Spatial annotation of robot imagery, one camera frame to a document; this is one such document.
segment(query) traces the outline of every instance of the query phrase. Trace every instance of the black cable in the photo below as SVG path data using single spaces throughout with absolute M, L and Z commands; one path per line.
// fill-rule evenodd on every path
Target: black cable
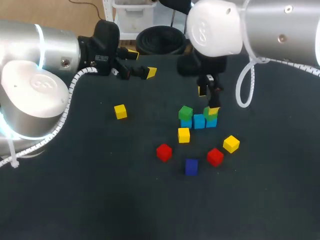
M 143 30 L 136 38 L 135 47 L 141 55 L 182 54 L 186 37 L 170 26 L 153 26 Z
M 99 10 L 98 10 L 98 7 L 96 5 L 94 5 L 93 3 L 91 2 L 78 2 L 78 1 L 71 1 L 71 0 L 68 0 L 70 3 L 73 3 L 73 4 L 89 4 L 89 5 L 92 5 L 95 7 L 96 9 L 96 12 L 98 13 L 98 18 L 100 18 L 101 20 L 103 20 L 101 17 L 100 17 L 100 14 L 99 14 Z

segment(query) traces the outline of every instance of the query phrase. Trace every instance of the stacked cubes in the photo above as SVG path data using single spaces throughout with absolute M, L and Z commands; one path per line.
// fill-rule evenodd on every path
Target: stacked cubes
M 203 115 L 206 119 L 206 128 L 215 128 L 217 126 L 218 121 L 218 111 L 219 107 L 216 108 L 210 108 L 206 107 L 203 111 Z
M 181 128 L 192 128 L 192 115 L 194 110 L 191 107 L 183 106 L 179 111 Z

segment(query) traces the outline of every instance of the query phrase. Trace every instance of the yellow cube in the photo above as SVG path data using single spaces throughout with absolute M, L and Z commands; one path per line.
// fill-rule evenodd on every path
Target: yellow cube
M 208 115 L 216 115 L 219 111 L 220 107 L 215 107 L 215 108 L 210 108 L 209 107 L 209 111 L 208 111 Z
M 127 110 L 125 105 L 118 105 L 114 107 L 116 119 L 125 119 L 127 117 Z
M 189 128 L 178 129 L 178 139 L 180 144 L 187 144 L 190 142 L 190 131 Z
M 239 144 L 240 141 L 231 135 L 226 140 L 224 140 L 223 148 L 232 154 L 235 150 L 239 148 Z

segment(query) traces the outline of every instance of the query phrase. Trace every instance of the logo on robot joint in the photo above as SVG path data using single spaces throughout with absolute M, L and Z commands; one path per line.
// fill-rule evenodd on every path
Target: logo on robot joint
M 49 93 L 57 88 L 57 84 L 54 80 L 46 75 L 35 75 L 30 80 L 30 85 L 34 90 L 39 93 Z
M 206 46 L 208 42 L 208 36 L 210 34 L 208 24 L 204 20 L 199 20 L 193 25 L 192 34 L 197 44 Z

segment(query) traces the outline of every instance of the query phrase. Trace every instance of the green cube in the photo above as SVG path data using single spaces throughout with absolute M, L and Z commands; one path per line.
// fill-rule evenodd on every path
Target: green cube
M 183 106 L 179 111 L 179 119 L 183 121 L 190 121 L 192 119 L 194 110 L 191 107 Z
M 216 114 L 209 115 L 209 107 L 208 106 L 204 109 L 203 115 L 204 115 L 204 118 L 208 122 L 211 122 L 211 121 L 213 121 L 213 120 L 218 118 L 218 112 Z

